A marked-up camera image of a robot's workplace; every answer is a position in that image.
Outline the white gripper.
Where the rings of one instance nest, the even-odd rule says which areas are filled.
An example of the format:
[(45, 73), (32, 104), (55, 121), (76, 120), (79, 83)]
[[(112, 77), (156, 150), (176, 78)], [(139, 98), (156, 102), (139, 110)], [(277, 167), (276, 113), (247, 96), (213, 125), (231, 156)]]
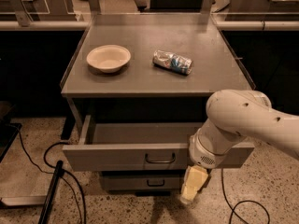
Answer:
[(198, 165), (187, 167), (180, 191), (180, 200), (185, 204), (191, 203), (208, 179), (206, 169), (218, 167), (226, 158), (229, 150), (244, 139), (245, 137), (241, 134), (229, 133), (207, 119), (202, 127), (190, 137), (190, 159)]

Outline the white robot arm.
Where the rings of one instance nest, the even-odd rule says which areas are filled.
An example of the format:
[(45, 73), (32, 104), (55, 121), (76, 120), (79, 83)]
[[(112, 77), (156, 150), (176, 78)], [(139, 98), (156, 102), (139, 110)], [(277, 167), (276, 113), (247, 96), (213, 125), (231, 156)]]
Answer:
[(230, 149), (247, 137), (264, 141), (289, 156), (299, 158), (299, 117), (274, 109), (259, 91), (221, 90), (206, 102), (207, 120), (190, 137), (193, 162), (184, 176), (180, 200), (190, 203)]

